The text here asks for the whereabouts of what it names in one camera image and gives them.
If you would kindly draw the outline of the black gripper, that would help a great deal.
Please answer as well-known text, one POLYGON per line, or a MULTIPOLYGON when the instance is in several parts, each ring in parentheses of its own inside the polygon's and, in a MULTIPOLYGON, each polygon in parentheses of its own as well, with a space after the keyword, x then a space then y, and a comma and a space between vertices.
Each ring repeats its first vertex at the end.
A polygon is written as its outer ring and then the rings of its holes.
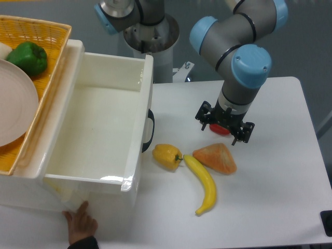
POLYGON ((216 120, 214 124, 226 128, 233 135, 232 145, 235 145, 237 142, 248 143, 255 124, 253 122, 242 122, 246 112, 237 114, 233 110, 229 111, 228 109, 230 107, 223 108, 217 101, 213 110, 209 102, 203 101, 195 115, 195 119, 202 125, 201 131, 204 131, 205 127, 211 124, 214 118, 216 120))

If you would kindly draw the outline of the dark sleeve forearm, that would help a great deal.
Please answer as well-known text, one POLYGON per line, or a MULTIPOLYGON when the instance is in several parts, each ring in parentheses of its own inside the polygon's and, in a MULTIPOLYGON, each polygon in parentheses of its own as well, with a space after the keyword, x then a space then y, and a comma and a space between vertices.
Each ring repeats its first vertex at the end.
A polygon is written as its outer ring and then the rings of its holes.
POLYGON ((99 249, 99 245, 94 236, 89 236, 71 244, 68 249, 99 249))

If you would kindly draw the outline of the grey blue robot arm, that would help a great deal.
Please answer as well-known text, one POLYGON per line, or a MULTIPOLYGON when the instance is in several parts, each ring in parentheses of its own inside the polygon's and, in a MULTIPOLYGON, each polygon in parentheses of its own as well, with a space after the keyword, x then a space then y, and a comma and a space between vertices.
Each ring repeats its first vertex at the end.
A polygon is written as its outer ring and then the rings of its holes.
MULTIPOLYGON (((109 34, 123 34, 136 57, 154 56, 156 81, 171 79, 179 26, 164 1, 99 1, 94 10, 109 34)), ((216 105, 203 102, 196 114, 203 126, 218 125, 235 142, 249 141, 254 124, 243 118, 272 67, 270 54, 255 43, 287 18, 285 1, 236 1, 225 21, 207 16, 193 26, 190 44, 224 79, 216 105)))

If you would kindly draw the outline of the person's hand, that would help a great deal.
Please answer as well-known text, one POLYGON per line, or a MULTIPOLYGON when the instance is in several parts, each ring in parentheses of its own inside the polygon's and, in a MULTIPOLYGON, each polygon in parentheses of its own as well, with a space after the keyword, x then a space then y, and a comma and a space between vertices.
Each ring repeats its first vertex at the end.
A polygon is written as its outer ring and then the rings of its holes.
POLYGON ((69 245, 94 236, 98 229, 98 222, 88 212, 89 202, 84 201, 75 213, 62 211, 68 227, 69 245))

